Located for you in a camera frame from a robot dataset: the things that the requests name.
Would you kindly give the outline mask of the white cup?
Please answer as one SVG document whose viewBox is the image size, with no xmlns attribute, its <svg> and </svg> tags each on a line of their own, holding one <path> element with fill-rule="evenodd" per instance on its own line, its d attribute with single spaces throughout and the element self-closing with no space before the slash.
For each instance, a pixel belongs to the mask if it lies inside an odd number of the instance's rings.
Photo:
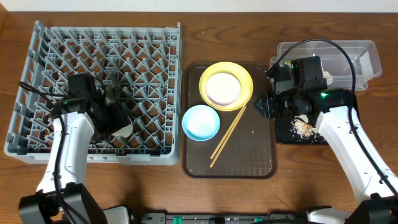
<svg viewBox="0 0 398 224">
<path fill-rule="evenodd" d="M 130 136 L 133 132 L 133 125 L 132 123 L 128 124 L 127 126 L 115 131 L 114 133 L 112 133 L 112 136 L 121 136 L 123 138 L 126 138 L 128 136 Z"/>
</svg>

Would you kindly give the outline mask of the white rice bowl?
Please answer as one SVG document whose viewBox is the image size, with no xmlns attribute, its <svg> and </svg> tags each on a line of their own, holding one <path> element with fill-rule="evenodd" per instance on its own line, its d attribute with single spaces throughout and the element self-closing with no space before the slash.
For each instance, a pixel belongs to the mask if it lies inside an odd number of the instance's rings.
<svg viewBox="0 0 398 224">
<path fill-rule="evenodd" d="M 229 73 L 217 73 L 206 81 L 205 93 L 213 104 L 228 106 L 238 100 L 241 85 L 235 76 Z"/>
</svg>

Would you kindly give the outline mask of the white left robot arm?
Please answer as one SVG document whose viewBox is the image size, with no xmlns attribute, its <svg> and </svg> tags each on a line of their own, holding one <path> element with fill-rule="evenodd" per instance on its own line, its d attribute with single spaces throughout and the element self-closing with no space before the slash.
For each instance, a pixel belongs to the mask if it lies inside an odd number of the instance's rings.
<svg viewBox="0 0 398 224">
<path fill-rule="evenodd" d="M 93 137 L 127 137 L 131 120 L 116 103 L 107 105 L 103 94 L 72 90 L 52 110 L 54 142 L 50 160 L 36 193 L 22 197 L 19 215 L 23 223 L 129 223 L 124 206 L 101 209 L 86 188 L 88 146 Z"/>
</svg>

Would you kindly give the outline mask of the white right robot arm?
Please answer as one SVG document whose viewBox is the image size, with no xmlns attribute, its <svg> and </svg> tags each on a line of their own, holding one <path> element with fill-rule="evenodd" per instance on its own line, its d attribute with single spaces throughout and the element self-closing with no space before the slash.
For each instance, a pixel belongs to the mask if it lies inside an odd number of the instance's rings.
<svg viewBox="0 0 398 224">
<path fill-rule="evenodd" d="M 266 118 L 314 115 L 318 133 L 332 148 L 354 193 L 352 213 L 334 208 L 307 212 L 307 223 L 397 223 L 397 176 L 364 132 L 349 90 L 266 93 L 254 106 Z"/>
</svg>

